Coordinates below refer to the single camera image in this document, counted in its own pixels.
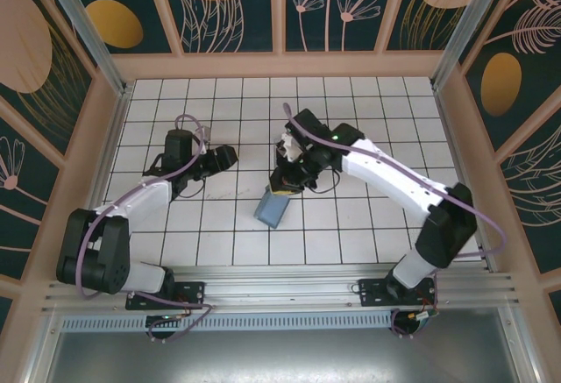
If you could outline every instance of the gray floor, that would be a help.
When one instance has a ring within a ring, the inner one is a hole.
[[[491,310],[445,311],[413,340],[389,330],[66,334],[51,383],[518,381]]]

